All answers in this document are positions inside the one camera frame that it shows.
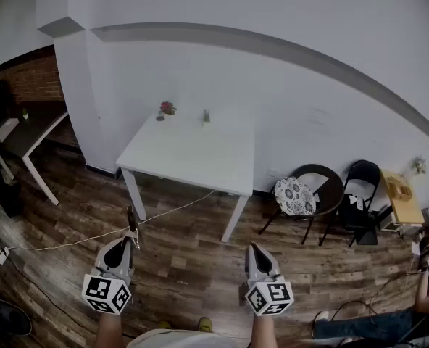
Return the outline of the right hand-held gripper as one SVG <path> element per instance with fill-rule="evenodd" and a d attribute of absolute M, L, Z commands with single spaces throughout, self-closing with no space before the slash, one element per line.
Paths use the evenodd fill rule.
<path fill-rule="evenodd" d="M 274 256 L 250 243 L 245 257 L 246 282 L 240 286 L 240 302 L 256 316 L 280 315 L 294 302 L 291 283 L 286 281 Z"/>

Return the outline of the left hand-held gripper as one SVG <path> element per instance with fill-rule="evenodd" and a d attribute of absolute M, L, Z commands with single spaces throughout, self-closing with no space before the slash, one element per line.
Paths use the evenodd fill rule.
<path fill-rule="evenodd" d="M 98 253 L 94 267 L 83 280 L 82 298 L 93 310 L 120 315 L 131 299 L 133 240 L 116 239 Z"/>

